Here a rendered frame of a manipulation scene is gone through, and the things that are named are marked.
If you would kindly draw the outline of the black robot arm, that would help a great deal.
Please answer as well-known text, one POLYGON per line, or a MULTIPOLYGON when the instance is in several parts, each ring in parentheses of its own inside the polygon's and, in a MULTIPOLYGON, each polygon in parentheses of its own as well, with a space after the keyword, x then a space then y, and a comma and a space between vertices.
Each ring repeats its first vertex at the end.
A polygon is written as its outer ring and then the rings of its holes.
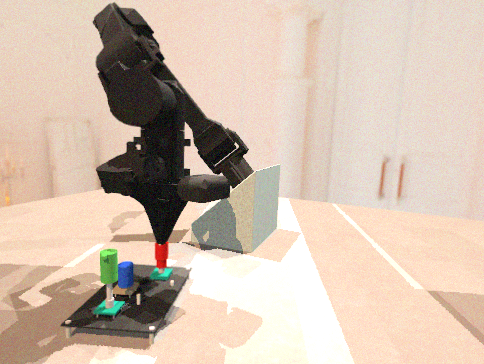
MULTIPOLYGON (((233 189, 254 172, 243 157, 248 147, 235 131, 207 118, 164 62, 153 30, 136 9, 109 3, 92 23, 103 45, 95 66, 119 122, 174 131, 185 131, 186 122, 201 159, 214 174, 226 176, 233 189)), ((148 142, 147 150, 126 142, 126 150, 96 168, 105 193, 131 196, 167 179, 160 179, 166 167, 155 142, 148 142)))

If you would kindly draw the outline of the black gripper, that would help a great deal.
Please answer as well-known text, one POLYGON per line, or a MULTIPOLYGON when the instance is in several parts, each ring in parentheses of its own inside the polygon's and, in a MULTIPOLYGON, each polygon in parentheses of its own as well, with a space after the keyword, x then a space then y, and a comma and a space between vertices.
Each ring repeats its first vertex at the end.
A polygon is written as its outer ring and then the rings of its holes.
POLYGON ((189 201, 208 203, 230 197, 226 176, 190 175, 190 169, 184 168, 184 146, 191 146, 185 131, 141 129, 141 137, 134 137, 134 142, 141 150, 155 142, 165 162, 160 179, 166 180, 144 185, 130 196, 143 205, 158 244, 167 243, 189 201))

